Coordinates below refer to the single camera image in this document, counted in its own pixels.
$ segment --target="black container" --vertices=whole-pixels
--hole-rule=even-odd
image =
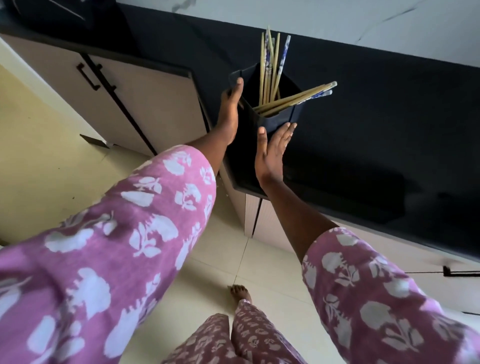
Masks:
[[[237,83],[237,78],[243,78],[243,94],[241,97],[241,106],[239,108],[239,122],[248,123],[256,133],[261,126],[265,127],[267,134],[271,134],[286,122],[298,122],[303,104],[290,106],[282,110],[278,114],[270,117],[263,117],[257,114],[253,108],[258,106],[259,90],[260,90],[260,63],[249,67],[245,70],[235,71],[228,76],[230,85],[233,87]],[[295,95],[301,90],[288,78],[285,73],[282,73],[280,84],[278,86],[282,98]]]

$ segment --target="person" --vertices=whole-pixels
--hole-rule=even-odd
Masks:
[[[217,125],[118,182],[60,227],[0,252],[0,363],[117,363],[204,231],[216,175],[238,126],[239,79],[222,94]],[[480,337],[366,242],[301,201],[284,183],[295,124],[267,141],[255,171],[301,262],[320,320],[349,363],[477,363]],[[217,314],[164,363],[304,363],[233,286],[233,331]]]

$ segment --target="person's left hand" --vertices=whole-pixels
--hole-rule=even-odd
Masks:
[[[220,105],[220,112],[218,113],[217,128],[220,128],[222,132],[225,133],[229,145],[233,142],[233,139],[235,139],[235,134],[237,134],[239,125],[237,104],[242,91],[243,78],[239,77],[237,84],[232,88],[230,96],[228,96],[228,90],[222,93],[222,104]]]

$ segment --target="black countertop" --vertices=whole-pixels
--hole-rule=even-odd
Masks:
[[[0,11],[0,33],[166,72],[193,75],[216,123],[228,75],[259,59],[262,29],[120,4],[131,34],[33,31]],[[284,156],[285,180],[334,218],[480,262],[480,69],[292,36],[284,72],[309,101]],[[239,126],[227,150],[235,188],[265,198],[255,141]]]

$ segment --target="sleeve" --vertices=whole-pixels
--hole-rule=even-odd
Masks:
[[[347,229],[320,235],[302,272],[346,362],[480,362],[479,334],[445,317],[413,279]]]
[[[177,146],[60,227],[0,251],[0,363],[117,363],[205,229],[216,181]]]

